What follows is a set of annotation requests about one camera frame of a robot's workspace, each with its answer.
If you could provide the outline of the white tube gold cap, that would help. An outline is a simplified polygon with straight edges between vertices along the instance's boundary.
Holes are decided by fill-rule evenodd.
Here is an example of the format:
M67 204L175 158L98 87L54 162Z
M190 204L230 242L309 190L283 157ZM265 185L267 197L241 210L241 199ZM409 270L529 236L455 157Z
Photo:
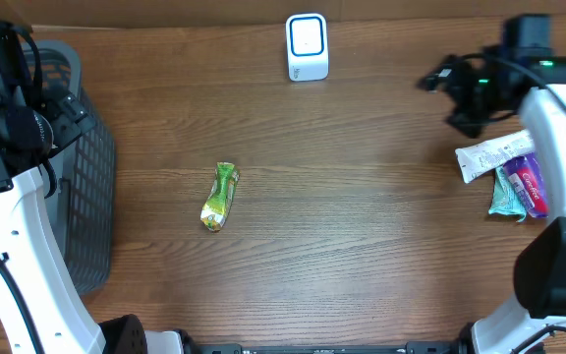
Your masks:
M484 173L502 166L509 160L535 151L534 141L527 130L457 148L456 158L465 184Z

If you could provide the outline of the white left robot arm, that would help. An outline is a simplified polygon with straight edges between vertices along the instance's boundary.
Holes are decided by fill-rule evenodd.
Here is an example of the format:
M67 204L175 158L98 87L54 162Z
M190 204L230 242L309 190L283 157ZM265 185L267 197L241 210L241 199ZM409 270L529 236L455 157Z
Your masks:
M58 247L51 161L95 125L69 85L44 84L28 31L0 21L0 321L15 353L182 353L176 330L133 315L95 321Z

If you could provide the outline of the teal wipes packet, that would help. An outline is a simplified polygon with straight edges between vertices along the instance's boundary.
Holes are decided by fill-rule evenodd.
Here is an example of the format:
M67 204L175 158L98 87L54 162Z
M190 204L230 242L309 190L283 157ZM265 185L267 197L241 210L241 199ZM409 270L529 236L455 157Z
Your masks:
M501 166L494 170L493 193L488 213L516 216L518 222L523 222L528 216L527 210Z

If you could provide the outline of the green yellow snack pouch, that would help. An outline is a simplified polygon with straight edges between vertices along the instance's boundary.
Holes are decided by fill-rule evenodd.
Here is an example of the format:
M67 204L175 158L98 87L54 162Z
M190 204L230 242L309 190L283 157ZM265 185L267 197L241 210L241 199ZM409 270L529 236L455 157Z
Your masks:
M234 201L240 171L230 162L218 162L210 194L204 203L200 220L212 232L220 231Z

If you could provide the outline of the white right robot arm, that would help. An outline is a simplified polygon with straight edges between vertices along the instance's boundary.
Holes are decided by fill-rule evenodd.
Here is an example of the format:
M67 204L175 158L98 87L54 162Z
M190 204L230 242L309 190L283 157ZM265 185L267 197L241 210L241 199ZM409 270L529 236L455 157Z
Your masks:
M507 20L500 44L449 56L436 78L455 102L449 125L469 138L484 126L520 117L529 131L544 188L548 224L514 265L513 295L471 325L459 353L538 353L566 332L566 57L550 45L550 18Z

